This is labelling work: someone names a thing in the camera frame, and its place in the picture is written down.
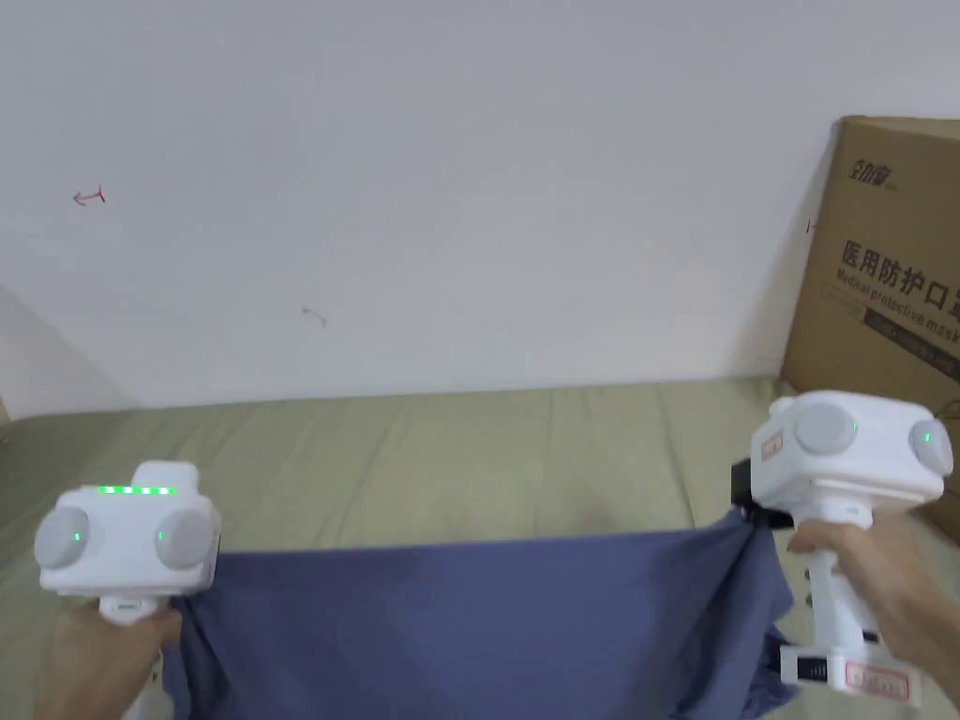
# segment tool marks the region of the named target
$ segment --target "blue cloth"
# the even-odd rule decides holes
[[[179,720],[755,718],[790,592],[769,530],[224,554],[173,605]]]

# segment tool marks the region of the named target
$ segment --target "gray round knob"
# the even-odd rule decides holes
[[[800,446],[814,455],[837,455],[853,443],[856,421],[838,405],[811,405],[794,420]]]
[[[34,538],[36,564],[58,570],[80,559],[86,547],[90,520],[80,508],[57,508],[40,522]]]
[[[172,570],[201,563],[213,546],[213,526],[192,510],[168,515],[156,528],[154,547],[160,561]]]
[[[910,430],[910,446],[917,459],[938,475],[953,472],[953,450],[947,429],[939,420],[921,420]]]

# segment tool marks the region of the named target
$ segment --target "red label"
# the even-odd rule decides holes
[[[783,432],[779,432],[760,446],[760,462],[765,463],[783,450]]]
[[[877,695],[902,703],[910,700],[910,678],[897,670],[884,667],[848,662],[847,687],[866,695]]]

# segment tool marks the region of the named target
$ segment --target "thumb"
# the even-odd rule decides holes
[[[179,612],[167,608],[143,618],[140,622],[149,626],[158,645],[176,645],[180,642],[183,618]]]
[[[787,543],[788,552],[805,555],[817,550],[836,552],[845,544],[847,525],[822,520],[807,520],[797,528],[797,534]]]

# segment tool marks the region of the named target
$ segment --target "brown cardboard box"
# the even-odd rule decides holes
[[[960,120],[845,118],[782,374],[918,402],[960,465]],[[960,541],[960,470],[925,510]]]

